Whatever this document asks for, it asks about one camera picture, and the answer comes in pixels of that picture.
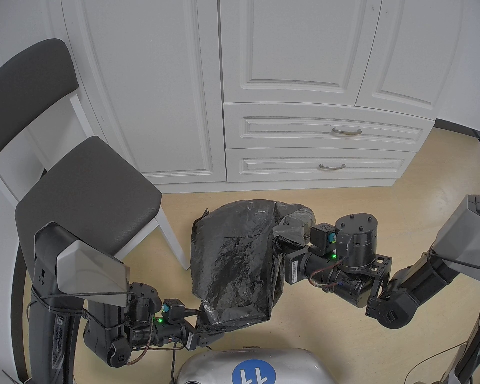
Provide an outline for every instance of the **barcode sticker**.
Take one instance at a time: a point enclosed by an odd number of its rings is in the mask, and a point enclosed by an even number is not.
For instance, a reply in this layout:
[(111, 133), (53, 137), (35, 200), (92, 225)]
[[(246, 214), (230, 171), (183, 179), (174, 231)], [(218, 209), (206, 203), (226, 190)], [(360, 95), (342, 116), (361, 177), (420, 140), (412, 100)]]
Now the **barcode sticker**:
[(298, 268), (299, 268), (299, 262), (298, 260), (296, 260), (292, 263), (292, 284), (295, 284), (297, 282)]
[(193, 340), (193, 333), (190, 333), (188, 335), (187, 349), (190, 349), (190, 346), (192, 345), (192, 340)]

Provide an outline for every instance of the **drawer handle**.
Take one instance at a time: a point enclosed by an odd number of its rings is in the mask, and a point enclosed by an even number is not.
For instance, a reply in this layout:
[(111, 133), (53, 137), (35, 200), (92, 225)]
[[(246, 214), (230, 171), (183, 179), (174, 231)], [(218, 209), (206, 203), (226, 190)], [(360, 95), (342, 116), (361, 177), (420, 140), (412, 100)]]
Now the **drawer handle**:
[(361, 134), (361, 129), (356, 132), (348, 132), (348, 131), (339, 131), (337, 128), (332, 129), (333, 133), (339, 133), (341, 135), (349, 135), (349, 136), (357, 136)]
[(323, 164), (320, 164), (320, 169), (323, 169), (325, 171), (338, 171), (339, 169), (343, 169), (345, 168), (346, 165), (345, 164), (342, 164), (341, 166), (339, 167), (326, 167), (324, 166)]

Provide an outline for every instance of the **beige floor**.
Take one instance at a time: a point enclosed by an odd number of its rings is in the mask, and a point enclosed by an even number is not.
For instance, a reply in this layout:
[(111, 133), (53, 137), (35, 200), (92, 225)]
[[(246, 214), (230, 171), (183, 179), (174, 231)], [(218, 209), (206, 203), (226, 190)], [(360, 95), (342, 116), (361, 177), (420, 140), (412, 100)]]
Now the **beige floor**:
[[(478, 140), (434, 129), (393, 187), (171, 194), (164, 195), (162, 206), (185, 251), (190, 249), (193, 221), (206, 208), (213, 211), (235, 200), (301, 203), (313, 209), (317, 222), (333, 224), (343, 215), (368, 212), (379, 222), (378, 252), (393, 257), (394, 272), (428, 249), (465, 194), (480, 194), (479, 169)], [(179, 298), (188, 307), (198, 307), (190, 272), (182, 270), (158, 230), (125, 263), (132, 269), (131, 281), (156, 287), (162, 299)], [(365, 310), (304, 281), (285, 286), (270, 322), (227, 334), (212, 346), (305, 348), (323, 360), (341, 384), (401, 384), (415, 364), (465, 340), (479, 310), (480, 283), (461, 275), (420, 307), (409, 325), (389, 330), (366, 317)], [(151, 351), (132, 367), (113, 369), (85, 347), (81, 333), (75, 363), (78, 384), (169, 382), (171, 352)], [(439, 380), (454, 354), (421, 365), (408, 383)], [(191, 355), (178, 354), (177, 371)]]

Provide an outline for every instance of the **blue circle logo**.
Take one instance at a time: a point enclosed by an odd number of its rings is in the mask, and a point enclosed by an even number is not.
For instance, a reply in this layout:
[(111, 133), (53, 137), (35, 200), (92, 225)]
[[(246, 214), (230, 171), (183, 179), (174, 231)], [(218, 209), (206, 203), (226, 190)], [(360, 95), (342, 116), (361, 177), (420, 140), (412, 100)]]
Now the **blue circle logo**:
[(233, 384), (275, 384), (273, 367), (263, 360), (246, 360), (233, 370)]

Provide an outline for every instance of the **garbage bag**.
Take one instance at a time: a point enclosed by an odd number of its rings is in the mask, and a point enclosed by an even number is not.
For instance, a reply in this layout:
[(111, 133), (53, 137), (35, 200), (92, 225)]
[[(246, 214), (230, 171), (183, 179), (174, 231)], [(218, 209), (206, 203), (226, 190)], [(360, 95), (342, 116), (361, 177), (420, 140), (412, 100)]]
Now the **garbage bag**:
[(270, 320), (283, 292), (285, 246), (307, 245), (315, 224), (301, 204), (245, 200), (206, 210), (192, 229), (197, 328), (230, 332)]

